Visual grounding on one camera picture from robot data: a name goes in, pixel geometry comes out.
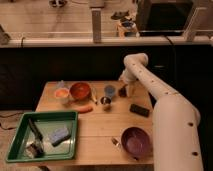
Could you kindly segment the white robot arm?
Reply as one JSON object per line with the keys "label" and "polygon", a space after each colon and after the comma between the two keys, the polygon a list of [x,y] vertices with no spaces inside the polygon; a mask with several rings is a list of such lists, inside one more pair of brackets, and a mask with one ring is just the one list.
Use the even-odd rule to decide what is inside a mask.
{"label": "white robot arm", "polygon": [[127,55],[123,62],[120,80],[128,85],[139,80],[156,100],[152,115],[154,171],[204,171],[198,109],[146,68],[145,53]]}

